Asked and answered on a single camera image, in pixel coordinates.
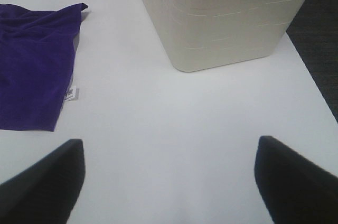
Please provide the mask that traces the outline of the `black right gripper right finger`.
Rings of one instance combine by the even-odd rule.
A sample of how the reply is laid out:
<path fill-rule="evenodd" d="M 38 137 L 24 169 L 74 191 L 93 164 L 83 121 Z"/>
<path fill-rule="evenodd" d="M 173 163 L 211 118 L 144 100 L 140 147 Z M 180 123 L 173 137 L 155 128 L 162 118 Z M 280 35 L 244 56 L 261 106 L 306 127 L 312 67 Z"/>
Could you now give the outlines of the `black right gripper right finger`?
<path fill-rule="evenodd" d="M 337 223 L 337 176 L 272 136 L 261 136 L 254 165 L 274 223 Z"/>

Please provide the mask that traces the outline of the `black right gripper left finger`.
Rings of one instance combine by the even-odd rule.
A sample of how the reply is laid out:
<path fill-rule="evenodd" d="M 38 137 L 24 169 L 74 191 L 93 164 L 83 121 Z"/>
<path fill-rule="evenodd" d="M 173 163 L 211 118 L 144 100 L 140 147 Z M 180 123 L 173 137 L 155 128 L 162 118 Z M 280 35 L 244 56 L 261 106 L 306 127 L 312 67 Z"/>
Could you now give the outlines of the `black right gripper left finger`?
<path fill-rule="evenodd" d="M 86 174 L 80 139 L 70 139 L 1 184 L 1 223 L 67 223 Z"/>

